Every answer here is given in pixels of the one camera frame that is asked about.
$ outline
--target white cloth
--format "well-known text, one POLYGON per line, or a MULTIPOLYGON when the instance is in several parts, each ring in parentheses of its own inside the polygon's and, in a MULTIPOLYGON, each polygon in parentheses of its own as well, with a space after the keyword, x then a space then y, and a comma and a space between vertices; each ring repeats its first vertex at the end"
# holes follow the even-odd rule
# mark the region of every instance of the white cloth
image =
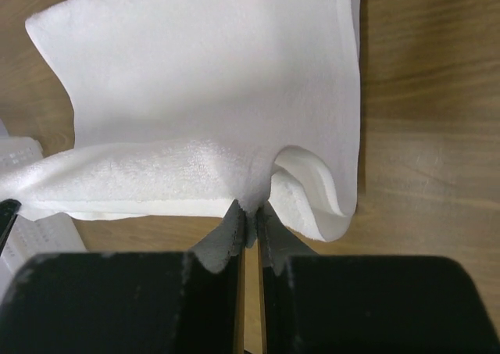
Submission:
POLYGON ((286 225, 338 238, 356 204, 354 1, 68 0, 32 16, 75 148, 2 176, 0 194, 31 219, 86 220, 223 216, 270 196, 286 225))

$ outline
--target folded towel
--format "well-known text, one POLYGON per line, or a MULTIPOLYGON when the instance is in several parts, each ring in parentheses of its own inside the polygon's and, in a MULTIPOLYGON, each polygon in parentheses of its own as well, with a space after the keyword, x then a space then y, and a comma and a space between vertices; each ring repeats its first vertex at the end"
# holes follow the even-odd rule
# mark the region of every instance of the folded towel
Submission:
POLYGON ((347 229, 359 0, 68 0, 28 34, 67 90, 75 148, 0 177, 37 219, 223 216, 270 197, 310 238, 347 229))

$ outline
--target brown wood grain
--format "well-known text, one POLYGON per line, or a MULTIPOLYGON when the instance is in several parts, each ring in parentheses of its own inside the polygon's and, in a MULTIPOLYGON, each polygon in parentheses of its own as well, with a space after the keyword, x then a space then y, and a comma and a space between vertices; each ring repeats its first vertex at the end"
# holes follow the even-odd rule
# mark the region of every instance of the brown wood grain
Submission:
MULTIPOLYGON (((49 156, 73 110, 23 22, 62 0, 0 0, 0 118, 49 156)), ((500 328, 500 0, 362 0, 359 206, 331 254, 433 254, 470 273, 500 328)), ((89 249, 186 249, 218 219, 77 222, 89 249)), ((261 352, 256 250, 245 347, 261 352)))

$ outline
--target wooden table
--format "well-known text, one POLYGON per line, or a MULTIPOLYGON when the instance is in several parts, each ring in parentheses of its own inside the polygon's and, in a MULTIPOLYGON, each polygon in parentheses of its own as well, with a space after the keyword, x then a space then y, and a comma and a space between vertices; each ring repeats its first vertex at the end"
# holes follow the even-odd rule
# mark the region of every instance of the wooden table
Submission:
MULTIPOLYGON (((73 110, 24 20, 63 0, 0 0, 0 118, 45 155, 73 146, 73 110)), ((362 0, 359 206, 330 254, 433 254, 470 273, 500 328, 500 0, 362 0)), ((218 219, 76 225, 91 250, 186 249, 218 219)), ((255 249, 245 346, 260 352, 255 249)))

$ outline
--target white towel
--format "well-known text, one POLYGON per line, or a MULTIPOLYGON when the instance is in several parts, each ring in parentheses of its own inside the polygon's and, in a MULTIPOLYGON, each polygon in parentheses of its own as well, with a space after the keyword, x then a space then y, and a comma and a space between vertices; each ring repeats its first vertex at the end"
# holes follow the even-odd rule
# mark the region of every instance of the white towel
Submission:
POLYGON ((1 198, 31 219, 111 220, 270 197, 286 225, 340 237, 356 204, 358 16, 359 0, 68 0, 32 16, 75 148, 0 177, 1 198))

